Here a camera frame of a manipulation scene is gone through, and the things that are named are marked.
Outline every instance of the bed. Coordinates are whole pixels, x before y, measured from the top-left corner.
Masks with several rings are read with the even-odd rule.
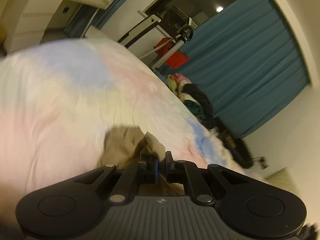
[[[63,40],[0,61],[0,222],[25,194],[97,167],[108,130],[139,126],[206,168],[242,172],[140,60],[109,39]]]

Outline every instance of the floor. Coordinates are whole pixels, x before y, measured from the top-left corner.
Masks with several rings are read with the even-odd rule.
[[[5,57],[5,55],[6,55],[6,52],[2,47],[0,47],[0,58]]]
[[[61,39],[68,39],[68,35],[63,32],[63,29],[46,30],[40,43],[56,41]]]

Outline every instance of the blue curtain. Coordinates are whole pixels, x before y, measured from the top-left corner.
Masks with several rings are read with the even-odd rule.
[[[182,73],[206,93],[215,115],[243,138],[275,116],[308,84],[292,32],[273,0],[237,0],[181,47]]]
[[[114,0],[113,3],[106,10],[99,10],[97,15],[92,21],[92,25],[101,29],[105,23],[110,19],[114,12],[125,2],[126,0]],[[94,14],[96,8],[83,5],[73,18],[71,23],[65,28],[64,32],[68,36],[73,38],[79,38],[88,24],[90,18]]]

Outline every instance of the white wall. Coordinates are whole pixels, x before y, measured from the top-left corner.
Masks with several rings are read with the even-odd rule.
[[[112,15],[101,30],[113,40],[118,41],[126,32],[144,19],[144,17],[138,13],[138,10],[144,10],[154,1],[155,0],[127,0]],[[130,46],[129,50],[137,57],[140,57],[151,51],[153,46],[163,37],[164,35],[161,32],[153,29]],[[156,55],[153,55],[145,59],[144,62],[147,64],[150,63],[155,56]]]
[[[266,156],[268,176],[284,167],[301,192],[308,219],[320,222],[320,90],[308,85],[285,109],[248,135],[254,157]]]

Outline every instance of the pile of clothes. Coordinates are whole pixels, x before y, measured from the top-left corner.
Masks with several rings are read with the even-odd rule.
[[[117,126],[106,133],[99,166],[112,163],[125,169],[131,163],[150,161],[151,155],[159,160],[159,176],[156,184],[141,184],[138,195],[184,195],[183,185],[168,183],[165,179],[165,148],[151,133],[144,134],[138,126]]]
[[[245,169],[253,166],[251,154],[244,141],[235,138],[223,121],[218,116],[214,117],[213,106],[197,85],[179,73],[168,75],[166,81],[169,89],[199,122],[223,142],[238,164]]]
[[[169,89],[194,114],[201,124],[208,130],[216,126],[213,118],[213,107],[207,96],[182,74],[175,73],[167,76]]]

